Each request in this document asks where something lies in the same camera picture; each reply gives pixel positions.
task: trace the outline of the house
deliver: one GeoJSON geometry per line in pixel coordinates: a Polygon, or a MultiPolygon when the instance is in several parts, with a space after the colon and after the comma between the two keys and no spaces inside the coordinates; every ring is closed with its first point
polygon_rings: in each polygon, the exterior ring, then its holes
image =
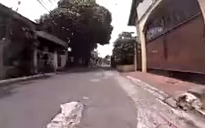
{"type": "Polygon", "coordinates": [[[67,43],[0,4],[0,79],[41,72],[42,54],[48,55],[48,72],[63,68],[67,43]]]}
{"type": "Polygon", "coordinates": [[[205,0],[133,0],[128,24],[137,28],[143,72],[205,76],[205,0]]]}

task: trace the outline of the tree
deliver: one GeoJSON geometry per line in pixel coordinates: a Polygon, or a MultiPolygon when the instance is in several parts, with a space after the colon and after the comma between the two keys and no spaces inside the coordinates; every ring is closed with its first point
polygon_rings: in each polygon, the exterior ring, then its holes
{"type": "Polygon", "coordinates": [[[40,18],[39,24],[41,29],[69,42],[74,58],[87,63],[97,43],[109,43],[111,20],[111,13],[95,0],[60,0],[56,9],[40,18]]]}
{"type": "Polygon", "coordinates": [[[133,64],[134,63],[134,45],[136,38],[132,37],[132,32],[122,32],[114,42],[112,61],[115,64],[133,64]]]}

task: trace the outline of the power line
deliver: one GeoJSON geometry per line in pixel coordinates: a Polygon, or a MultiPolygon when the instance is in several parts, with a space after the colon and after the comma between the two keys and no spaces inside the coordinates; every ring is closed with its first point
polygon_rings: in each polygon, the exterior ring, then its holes
{"type": "Polygon", "coordinates": [[[46,11],[50,12],[50,11],[46,8],[46,6],[44,5],[44,3],[43,3],[41,0],[37,0],[37,2],[38,2],[46,11]]]}

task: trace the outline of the wall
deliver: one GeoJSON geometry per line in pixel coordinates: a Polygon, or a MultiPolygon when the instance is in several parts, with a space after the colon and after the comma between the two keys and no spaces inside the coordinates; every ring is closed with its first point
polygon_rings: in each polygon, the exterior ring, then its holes
{"type": "Polygon", "coordinates": [[[205,74],[205,26],[201,15],[147,43],[148,68],[205,74]]]}
{"type": "Polygon", "coordinates": [[[153,1],[154,0],[144,0],[142,3],[139,3],[139,5],[137,6],[138,19],[141,19],[147,9],[152,5],[153,1]]]}
{"type": "Polygon", "coordinates": [[[34,30],[35,24],[20,14],[0,4],[0,40],[3,42],[3,75],[0,79],[17,77],[32,72],[32,43],[29,30],[34,30]]]}

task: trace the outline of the concrete wall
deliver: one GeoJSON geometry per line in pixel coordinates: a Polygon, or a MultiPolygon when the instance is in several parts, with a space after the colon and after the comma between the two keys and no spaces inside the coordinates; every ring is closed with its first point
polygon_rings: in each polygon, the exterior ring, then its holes
{"type": "Polygon", "coordinates": [[[26,30],[34,29],[30,20],[0,4],[0,79],[31,74],[33,39],[26,30]]]}

